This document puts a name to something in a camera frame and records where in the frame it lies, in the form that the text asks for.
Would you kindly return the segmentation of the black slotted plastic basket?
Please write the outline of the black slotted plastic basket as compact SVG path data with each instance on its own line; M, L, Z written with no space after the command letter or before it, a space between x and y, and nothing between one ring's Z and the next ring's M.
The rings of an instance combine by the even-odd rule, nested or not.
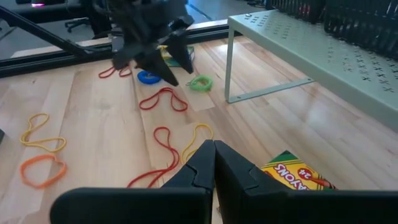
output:
M322 17L325 4L326 0L267 0L266 6L316 24Z
M324 30L398 60L398 0L326 0Z

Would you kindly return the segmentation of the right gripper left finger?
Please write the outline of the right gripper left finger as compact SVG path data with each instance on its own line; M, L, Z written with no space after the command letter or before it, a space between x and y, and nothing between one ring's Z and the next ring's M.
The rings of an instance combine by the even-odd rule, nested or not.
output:
M214 175L215 142L214 140L205 140L185 165L162 188L201 187L213 189Z

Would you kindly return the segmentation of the black office chair base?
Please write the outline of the black office chair base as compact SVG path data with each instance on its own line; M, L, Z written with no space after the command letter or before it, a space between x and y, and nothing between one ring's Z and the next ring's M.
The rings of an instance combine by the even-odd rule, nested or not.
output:
M68 33L72 33L72 30L76 27L90 25L91 22L88 17L76 18L64 23L64 26L67 29Z

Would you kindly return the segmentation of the green perforated metal shelf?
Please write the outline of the green perforated metal shelf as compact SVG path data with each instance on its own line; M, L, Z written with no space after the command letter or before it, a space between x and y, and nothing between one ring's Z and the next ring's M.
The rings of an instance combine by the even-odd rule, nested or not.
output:
M329 36L320 25L276 10L228 17L224 96L228 103L318 82L324 88L398 132L398 61ZM242 95L230 95L234 34L239 32L307 75Z

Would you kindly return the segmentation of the yellow rubber band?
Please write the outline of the yellow rubber band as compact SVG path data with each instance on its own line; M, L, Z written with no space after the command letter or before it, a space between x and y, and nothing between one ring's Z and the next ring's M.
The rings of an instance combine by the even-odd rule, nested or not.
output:
M211 140L214 139L214 132L213 132L212 128L206 123L198 123L193 129L192 139L184 147L184 149L182 150L182 152L180 154L180 161L182 164L185 164L189 160L189 158L191 158L193 156L193 154L198 150L198 148L196 148L196 149L192 149L191 151L188 151L193 146L193 143L195 142L195 140L197 138L197 131L199 128L206 128L210 134L210 139Z
M44 120L37 124L33 124L33 120L38 118L38 117L44 117ZM47 113L38 113L35 115L32 115L28 121L27 121L27 129L21 134L19 141L22 145L26 147L38 147L41 148L49 153L57 153L58 151L63 150L66 145L67 145L67 140L63 137L54 137L54 138L44 138L44 139L38 139L38 140L30 140L30 135L33 134L35 131L40 129L43 125L47 123L49 120L50 115ZM50 142L50 141L57 141L60 143L60 145L54 149L50 149L49 147L45 146L44 143Z

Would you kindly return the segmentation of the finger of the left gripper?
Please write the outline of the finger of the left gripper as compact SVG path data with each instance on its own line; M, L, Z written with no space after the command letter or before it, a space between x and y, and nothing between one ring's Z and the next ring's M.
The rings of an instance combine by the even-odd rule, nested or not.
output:
M193 73L193 65L187 48L184 30L175 31L169 39L169 54L188 73Z
M160 51L154 51L141 59L137 59L136 63L138 68L157 75L173 86L178 86L175 75L164 62Z

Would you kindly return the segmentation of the yellow green crayon box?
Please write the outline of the yellow green crayon box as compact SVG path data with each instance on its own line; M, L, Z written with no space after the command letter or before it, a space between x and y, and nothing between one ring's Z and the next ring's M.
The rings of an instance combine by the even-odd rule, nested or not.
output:
M261 170L294 190L336 190L336 187L290 151L284 151Z
M167 46L166 45L160 45L158 46L158 49L160 50L162 54L162 58L164 59L165 63L169 67L180 67L180 64L166 51ZM192 62L195 58L195 48L192 45L189 45L187 47L189 56L190 56L190 61Z

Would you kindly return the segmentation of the red rubber band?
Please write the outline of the red rubber band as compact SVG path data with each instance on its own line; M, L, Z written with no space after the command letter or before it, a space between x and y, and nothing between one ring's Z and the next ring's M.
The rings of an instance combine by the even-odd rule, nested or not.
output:
M130 68L130 66L124 66L121 69L116 69L114 67L109 67L108 69L100 72L98 74L99 78L109 78L110 76L112 76L114 73L117 73L119 77L124 78L124 77L128 77L130 75L132 75L132 70Z
M159 131L165 131L166 132L166 134L167 134L166 142L162 142L158 138L157 134L158 134ZM155 175L155 177L151 180L151 182L147 186L147 188L150 189L162 176L164 176L166 173L174 170L178 166L178 164L180 162L180 154L174 147L171 146L171 143L170 143L171 130L168 127L159 126L159 127L154 129L153 137L154 137L155 141L160 146L162 146L163 148L165 148L166 150L168 150L171 153L171 155L172 155L171 164L168 165L164 169L152 170L152 171L149 171L149 172L146 172L146 173L143 173L143 174L137 176L136 178L132 179L128 183L127 188L132 187L137 181L139 181L141 179L144 179L144 178L146 178L146 177L148 177L150 175Z
M145 98L139 102L139 108L141 110L154 109L160 102L163 95L169 95L170 107L176 112L184 112L188 110L188 103L182 100L170 87L163 87L152 96Z

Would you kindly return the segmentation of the orange rubber band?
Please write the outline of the orange rubber band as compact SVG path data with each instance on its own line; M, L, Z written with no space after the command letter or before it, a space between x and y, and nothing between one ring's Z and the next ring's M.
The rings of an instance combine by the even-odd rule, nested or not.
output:
M46 160L46 159L50 159L55 161L58 164L62 165L62 168L60 169L59 173L57 173L55 176L47 179L46 181L42 182L42 183L35 183L31 180L29 180L27 178L27 176L25 175L25 170L33 165L36 162L40 162L42 160ZM43 155L39 155L39 156L35 156L32 157L26 161L24 161L19 168L19 174L21 177L21 181L28 185L29 187L32 187L34 189L44 189L46 187L49 187L50 185L54 184L56 181L60 180L67 172L67 165L65 162L59 160L54 154L43 154Z

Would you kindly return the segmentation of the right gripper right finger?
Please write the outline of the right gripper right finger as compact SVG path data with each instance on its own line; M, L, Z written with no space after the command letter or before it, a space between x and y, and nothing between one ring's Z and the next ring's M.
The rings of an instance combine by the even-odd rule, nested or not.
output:
M216 171L226 181L232 181L242 190L288 190L289 188L275 180L269 174L240 155L225 142L216 140Z

